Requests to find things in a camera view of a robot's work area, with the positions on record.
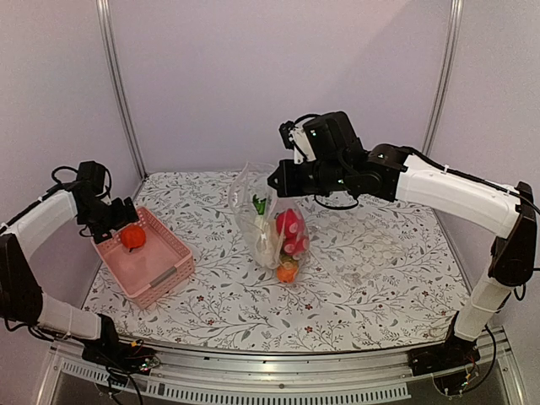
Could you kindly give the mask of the red apple toy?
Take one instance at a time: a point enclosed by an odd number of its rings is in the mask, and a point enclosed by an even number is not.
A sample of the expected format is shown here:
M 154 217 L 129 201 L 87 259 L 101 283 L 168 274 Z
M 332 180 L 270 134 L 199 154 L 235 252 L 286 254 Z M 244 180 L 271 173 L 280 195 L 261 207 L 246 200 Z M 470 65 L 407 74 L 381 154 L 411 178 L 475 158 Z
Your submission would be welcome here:
M 305 230 L 305 221 L 299 213 L 292 208 L 287 208 L 276 218 L 277 232 L 286 239 L 293 238 Z

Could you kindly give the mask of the clear zip top bag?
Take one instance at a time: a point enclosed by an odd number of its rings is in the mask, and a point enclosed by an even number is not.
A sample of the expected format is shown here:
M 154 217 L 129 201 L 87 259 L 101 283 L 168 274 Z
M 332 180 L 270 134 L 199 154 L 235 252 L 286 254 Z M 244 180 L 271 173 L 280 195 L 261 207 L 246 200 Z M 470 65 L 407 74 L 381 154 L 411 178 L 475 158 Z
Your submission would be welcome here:
M 270 164 L 246 163 L 229 187 L 228 202 L 255 262 L 291 284 L 308 255 L 310 236 L 296 202 L 278 197 L 267 184 L 273 172 Z

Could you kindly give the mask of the white garlic toy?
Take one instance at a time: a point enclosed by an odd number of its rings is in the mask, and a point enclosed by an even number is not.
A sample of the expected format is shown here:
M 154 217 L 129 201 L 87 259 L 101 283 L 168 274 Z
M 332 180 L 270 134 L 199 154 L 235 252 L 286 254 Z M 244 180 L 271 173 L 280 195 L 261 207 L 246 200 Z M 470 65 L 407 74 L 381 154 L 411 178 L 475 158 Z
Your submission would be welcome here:
M 254 194 L 251 204 L 256 211 L 250 228 L 252 254 L 260 266 L 276 268 L 279 259 L 278 243 L 281 241 L 276 228 L 277 201 L 272 196 Z

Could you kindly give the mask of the orange green papaya toy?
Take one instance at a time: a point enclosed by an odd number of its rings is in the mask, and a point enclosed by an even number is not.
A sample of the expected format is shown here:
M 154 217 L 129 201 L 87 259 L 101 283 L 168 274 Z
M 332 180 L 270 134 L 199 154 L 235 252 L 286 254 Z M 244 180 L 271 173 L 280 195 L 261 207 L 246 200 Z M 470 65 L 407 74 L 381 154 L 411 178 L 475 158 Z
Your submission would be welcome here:
M 291 284 L 294 282 L 299 265 L 297 262 L 283 262 L 277 268 L 277 278 L 281 283 Z

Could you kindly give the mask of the orange red mango toy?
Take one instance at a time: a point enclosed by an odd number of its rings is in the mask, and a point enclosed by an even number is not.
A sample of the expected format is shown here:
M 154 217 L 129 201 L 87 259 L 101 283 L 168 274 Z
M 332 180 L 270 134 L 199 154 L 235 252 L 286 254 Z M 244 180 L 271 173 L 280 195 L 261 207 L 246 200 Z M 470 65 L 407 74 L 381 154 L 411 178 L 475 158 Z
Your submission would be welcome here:
M 290 238 L 283 242 L 282 253 L 290 257 L 299 257 L 309 249 L 309 239 L 306 236 Z

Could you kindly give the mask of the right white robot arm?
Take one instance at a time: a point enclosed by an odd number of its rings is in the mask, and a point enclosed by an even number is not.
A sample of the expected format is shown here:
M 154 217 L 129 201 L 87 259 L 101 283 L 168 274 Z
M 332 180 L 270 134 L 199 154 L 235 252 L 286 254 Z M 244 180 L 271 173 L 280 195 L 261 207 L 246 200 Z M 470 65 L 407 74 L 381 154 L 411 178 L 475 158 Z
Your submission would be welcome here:
M 435 163 L 412 147 L 362 146 L 343 111 L 307 114 L 280 125 L 283 145 L 294 151 L 279 162 L 268 185 L 279 197 L 329 197 L 346 192 L 394 202 L 418 203 L 492 232 L 488 270 L 454 315 L 443 343 L 408 352 L 415 375 L 463 366 L 479 359 L 477 339 L 517 287 L 535 272 L 538 207 L 531 187 L 501 186 Z

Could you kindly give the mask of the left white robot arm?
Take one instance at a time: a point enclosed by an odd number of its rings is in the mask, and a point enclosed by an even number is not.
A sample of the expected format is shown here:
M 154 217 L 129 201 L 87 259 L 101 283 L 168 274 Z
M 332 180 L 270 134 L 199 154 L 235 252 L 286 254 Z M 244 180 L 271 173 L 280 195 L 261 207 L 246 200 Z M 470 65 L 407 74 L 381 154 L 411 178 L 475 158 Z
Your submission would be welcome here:
M 59 275 L 62 264 L 75 263 L 71 255 L 83 238 L 106 242 L 138 221 L 131 198 L 111 198 L 112 178 L 104 165 L 84 161 L 71 169 L 71 181 L 58 177 L 65 169 L 54 169 L 53 186 L 1 226 L 1 317 L 9 332 L 26 328 L 42 341 L 72 339 L 83 344 L 88 360 L 124 366 L 129 346 L 120 341 L 113 320 L 54 298 L 31 268 L 46 259 L 46 269 Z

